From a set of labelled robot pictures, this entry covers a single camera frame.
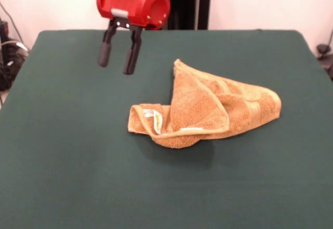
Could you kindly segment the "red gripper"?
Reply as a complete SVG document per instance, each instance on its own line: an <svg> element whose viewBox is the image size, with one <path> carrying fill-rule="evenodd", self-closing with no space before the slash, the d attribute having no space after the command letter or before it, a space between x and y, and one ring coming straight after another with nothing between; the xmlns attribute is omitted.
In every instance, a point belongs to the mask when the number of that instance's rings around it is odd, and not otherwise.
<svg viewBox="0 0 333 229"><path fill-rule="evenodd" d="M127 19L131 25L138 26L132 31L132 45L123 68L125 75L132 75L142 43L142 28L160 29L170 14L170 0L96 0L96 3L100 15L110 19L98 56L98 64L101 67L108 65L111 39L117 31L118 26L113 19L116 17Z"/></svg>

